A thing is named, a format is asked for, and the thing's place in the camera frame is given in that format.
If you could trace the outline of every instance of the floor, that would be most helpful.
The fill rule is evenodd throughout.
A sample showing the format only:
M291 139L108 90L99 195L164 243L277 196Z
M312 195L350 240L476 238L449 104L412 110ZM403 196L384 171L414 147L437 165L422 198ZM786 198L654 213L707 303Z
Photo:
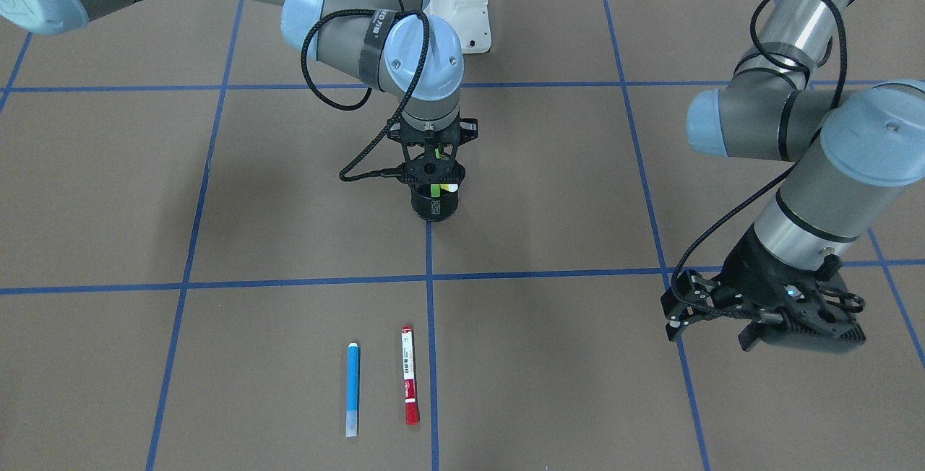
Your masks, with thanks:
M315 100L277 7L152 0L55 38L0 21L0 468L921 468L925 186L847 256L859 350L743 353L731 320L664 338L668 268L785 168L683 132L759 1L490 0L462 102L481 137L433 225L394 181L337 181L396 101ZM846 11L850 88L922 79L923 1ZM715 270L760 208L690 263Z

